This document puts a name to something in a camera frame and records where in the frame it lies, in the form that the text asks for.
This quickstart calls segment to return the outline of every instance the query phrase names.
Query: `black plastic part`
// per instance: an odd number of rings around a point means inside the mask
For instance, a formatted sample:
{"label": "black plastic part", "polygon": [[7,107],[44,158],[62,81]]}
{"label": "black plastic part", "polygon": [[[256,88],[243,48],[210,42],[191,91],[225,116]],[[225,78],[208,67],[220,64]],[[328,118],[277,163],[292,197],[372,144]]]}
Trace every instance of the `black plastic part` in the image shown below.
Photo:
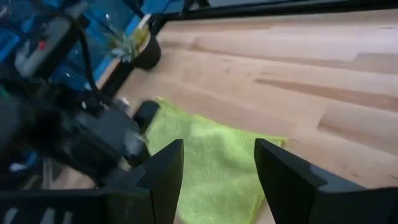
{"label": "black plastic part", "polygon": [[172,224],[182,172],[183,141],[175,140],[133,170],[116,169],[102,189],[0,192],[0,219],[33,224]]}
{"label": "black plastic part", "polygon": [[183,140],[171,142],[144,163],[148,173],[139,187],[150,189],[156,223],[173,223],[183,174]]}
{"label": "black plastic part", "polygon": [[140,19],[144,18],[145,14],[141,11],[140,5],[142,5],[142,2],[139,2],[138,0],[123,0],[125,5],[127,5],[135,14],[137,14]]}
{"label": "black plastic part", "polygon": [[133,69],[132,63],[119,62],[102,86],[101,92],[110,98],[114,98]]}
{"label": "black plastic part", "polygon": [[398,188],[366,190],[263,139],[254,158],[276,224],[397,221]]}
{"label": "black plastic part", "polygon": [[0,96],[0,111],[0,155],[7,158],[7,154],[29,140],[28,135],[35,123],[35,111],[10,96]]}
{"label": "black plastic part", "polygon": [[141,134],[144,134],[147,131],[147,128],[155,118],[158,109],[159,104],[152,100],[143,101],[140,107],[138,107],[132,118],[137,122],[139,132]]}
{"label": "black plastic part", "polygon": [[145,49],[134,59],[133,64],[137,68],[150,70],[154,68],[160,60],[162,51],[156,37],[150,35],[149,41]]}
{"label": "black plastic part", "polygon": [[187,11],[185,14],[169,13],[164,18],[171,20],[214,19],[249,16],[280,16],[326,12],[365,11],[397,8],[395,0],[276,0],[260,3],[209,7]]}

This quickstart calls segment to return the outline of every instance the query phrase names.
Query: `wooden table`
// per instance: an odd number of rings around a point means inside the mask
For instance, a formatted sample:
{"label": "wooden table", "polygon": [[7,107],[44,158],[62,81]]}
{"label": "wooden table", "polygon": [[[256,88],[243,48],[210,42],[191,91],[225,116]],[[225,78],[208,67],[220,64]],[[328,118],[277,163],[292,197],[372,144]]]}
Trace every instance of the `wooden table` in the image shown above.
{"label": "wooden table", "polygon": [[[169,22],[151,72],[119,96],[161,96],[264,134],[365,187],[398,185],[398,10]],[[258,223],[274,223],[267,206]]]}

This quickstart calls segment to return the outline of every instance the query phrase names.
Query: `potted plant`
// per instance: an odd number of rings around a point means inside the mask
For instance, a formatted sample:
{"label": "potted plant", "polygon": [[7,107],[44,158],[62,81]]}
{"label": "potted plant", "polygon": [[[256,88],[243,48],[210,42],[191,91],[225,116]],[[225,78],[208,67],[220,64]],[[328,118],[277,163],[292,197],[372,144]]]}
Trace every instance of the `potted plant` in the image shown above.
{"label": "potted plant", "polygon": [[131,63],[144,70],[155,67],[161,51],[156,38],[149,32],[149,18],[150,15],[145,15],[129,37],[122,30],[110,26],[109,31],[104,33],[110,56],[120,58],[121,63]]}

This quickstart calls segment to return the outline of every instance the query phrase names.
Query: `metal frame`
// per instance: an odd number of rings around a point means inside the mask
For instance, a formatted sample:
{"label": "metal frame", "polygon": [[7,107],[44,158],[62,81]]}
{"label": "metal frame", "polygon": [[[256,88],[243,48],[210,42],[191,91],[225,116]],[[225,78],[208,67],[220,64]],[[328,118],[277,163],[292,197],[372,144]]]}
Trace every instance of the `metal frame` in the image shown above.
{"label": "metal frame", "polygon": [[[319,14],[393,8],[398,8],[397,0],[270,0],[255,4],[196,9],[183,14],[176,12],[158,15],[150,31],[152,35],[157,35],[169,21]],[[119,63],[105,83],[104,93],[114,97],[133,70],[133,65],[130,67]]]}

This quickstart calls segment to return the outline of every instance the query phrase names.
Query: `plant pot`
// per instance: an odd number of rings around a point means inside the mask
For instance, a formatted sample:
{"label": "plant pot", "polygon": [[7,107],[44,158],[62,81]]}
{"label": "plant pot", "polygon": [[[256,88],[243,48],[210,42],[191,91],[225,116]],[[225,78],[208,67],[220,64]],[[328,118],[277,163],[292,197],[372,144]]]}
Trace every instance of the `plant pot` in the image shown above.
{"label": "plant pot", "polygon": [[137,68],[150,70],[157,65],[161,55],[162,52],[156,37],[149,35],[146,46],[142,48],[141,52],[134,59],[133,64]]}

